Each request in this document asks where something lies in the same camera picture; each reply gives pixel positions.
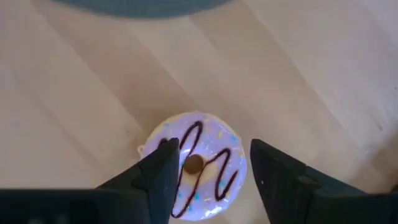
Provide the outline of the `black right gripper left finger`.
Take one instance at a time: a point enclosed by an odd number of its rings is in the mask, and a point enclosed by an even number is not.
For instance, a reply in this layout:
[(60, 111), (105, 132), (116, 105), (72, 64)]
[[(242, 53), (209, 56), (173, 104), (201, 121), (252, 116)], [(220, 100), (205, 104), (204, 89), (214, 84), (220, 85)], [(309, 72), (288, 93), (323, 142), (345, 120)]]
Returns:
[(95, 189), (0, 189), (0, 224), (168, 224), (178, 139)]

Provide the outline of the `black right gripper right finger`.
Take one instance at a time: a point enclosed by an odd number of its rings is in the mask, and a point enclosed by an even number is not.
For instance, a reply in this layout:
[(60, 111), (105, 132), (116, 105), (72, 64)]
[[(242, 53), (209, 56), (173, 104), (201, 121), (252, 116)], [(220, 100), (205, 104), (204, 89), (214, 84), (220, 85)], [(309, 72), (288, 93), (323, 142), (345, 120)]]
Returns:
[(368, 194), (260, 139), (250, 160), (271, 224), (398, 224), (398, 190)]

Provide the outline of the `grey woven round placemat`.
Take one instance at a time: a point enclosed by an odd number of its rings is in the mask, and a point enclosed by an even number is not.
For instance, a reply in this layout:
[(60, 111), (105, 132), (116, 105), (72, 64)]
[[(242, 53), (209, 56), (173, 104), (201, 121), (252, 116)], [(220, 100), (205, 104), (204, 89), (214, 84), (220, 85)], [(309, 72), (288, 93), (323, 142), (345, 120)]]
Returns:
[(234, 0), (53, 0), (107, 16), (158, 19), (186, 16)]

